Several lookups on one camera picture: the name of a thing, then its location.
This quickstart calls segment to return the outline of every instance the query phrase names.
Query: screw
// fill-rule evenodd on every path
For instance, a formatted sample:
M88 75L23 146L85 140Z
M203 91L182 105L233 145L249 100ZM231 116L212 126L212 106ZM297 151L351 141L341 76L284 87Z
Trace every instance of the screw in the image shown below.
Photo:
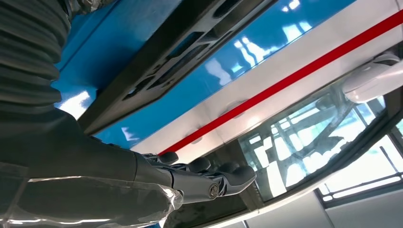
M217 195L218 195L218 184L216 184L216 183L212 184L212 185L210 186L209 193L210 193L210 198L211 198L211 199L216 198Z

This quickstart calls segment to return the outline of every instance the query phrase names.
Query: glass window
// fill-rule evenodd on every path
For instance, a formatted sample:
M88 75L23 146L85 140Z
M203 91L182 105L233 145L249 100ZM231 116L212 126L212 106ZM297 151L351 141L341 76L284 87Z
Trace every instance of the glass window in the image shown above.
M364 120L367 121L369 114L365 114L365 110L360 110ZM323 185L319 187L322 200L327 203L339 198L345 198L357 194L362 191L368 191L382 186L386 188L389 184L397 182L403 187L403 157L401 141L393 142L393 132L399 130L401 138L400 121L391 133L385 135L381 140L374 144L364 155L358 160L342 169L336 175L331 177Z
M238 139L247 163L257 173L256 184L265 201L287 192L325 166L384 110L382 97L354 104L345 98L340 85L334 83L318 91ZM384 148L391 146L382 143ZM321 189L330 193L393 174L393 167L378 147L350 169L363 170L364 163L372 162L382 166L382 171L372 169L366 179L354 177L342 184L344 177L340 176Z

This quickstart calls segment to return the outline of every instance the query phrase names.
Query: blue panel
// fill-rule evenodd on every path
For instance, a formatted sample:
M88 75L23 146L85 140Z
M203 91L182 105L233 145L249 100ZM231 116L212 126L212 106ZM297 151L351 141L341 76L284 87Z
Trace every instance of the blue panel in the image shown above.
M62 93L55 106L78 118L130 62L181 0L118 0L72 23L63 61L56 66Z
M166 96L105 129L97 137L106 143L119 144L125 148L136 145L354 1L279 0ZM111 29L112 26L111 23L105 24L105 28L100 27L98 30L105 35L107 32L103 30ZM91 46L99 46L97 42L102 43L102 39L98 39L94 39L95 43L91 42ZM91 58L94 57L93 55L104 55L103 57L109 58L109 61L125 59L129 56L124 49L108 53L103 49L104 47L99 48L95 53L87 53L86 56ZM84 48L82 54L84 55L87 51ZM76 64L79 62L85 64L85 61L89 60L80 57L77 58ZM124 66L122 62L115 64L118 67L113 69L110 67L98 69L92 66L96 69L88 68L82 72L81 68L77 68L76 79L88 82L93 88L88 91L94 93L96 88L106 85L102 83L108 82L108 80L101 80L97 83L100 80L99 74L105 76L105 72L110 73L105 76L110 80L111 76L116 75Z

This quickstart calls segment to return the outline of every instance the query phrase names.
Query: blue glossy surface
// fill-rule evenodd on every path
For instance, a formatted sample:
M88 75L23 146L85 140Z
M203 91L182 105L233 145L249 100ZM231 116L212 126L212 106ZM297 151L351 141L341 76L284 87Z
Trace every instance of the blue glossy surface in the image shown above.
M122 0L120 3L123 4L126 1L130 0ZM189 74L166 96L105 129L97 137L106 143L119 144L125 148L136 145L354 1L279 0L210 59ZM98 30L108 30L113 27L112 22L104 25L105 22ZM93 39L91 43L94 46L95 43L103 44L102 41L103 39L98 37L98 39ZM120 44L123 45L127 41L128 39L122 40ZM78 82L77 86L72 87L71 85L74 83L70 83L64 87L65 84L61 81L56 87L64 87L65 90L62 91L64 101L71 97L71 94L77 95L87 91L88 94L81 94L81 97L73 102L75 104L80 102L81 98L86 97L81 104L82 111L89 106L96 89L107 85L111 78L119 72L118 69L124 67L132 55L129 55L124 48L114 52L105 52L105 47L98 48L94 53L87 53L89 50L85 48L86 45L81 48L83 49L80 50L81 55L85 55L89 59L98 58L97 55L104 55L104 57L110 58L110 61L119 59L119 63L116 63L118 67L115 68L97 68L93 63L92 67L82 71L75 64L85 65L88 59L80 56L75 58L75 62L71 61L63 69L62 77L65 74L70 74L66 71L72 72L74 76L68 76Z

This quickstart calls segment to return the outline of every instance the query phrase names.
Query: black frame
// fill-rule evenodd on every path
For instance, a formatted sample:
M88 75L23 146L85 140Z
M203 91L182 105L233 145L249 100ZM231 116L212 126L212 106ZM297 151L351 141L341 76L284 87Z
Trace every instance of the black frame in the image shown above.
M95 134L164 96L276 1L183 0L79 118L84 132Z

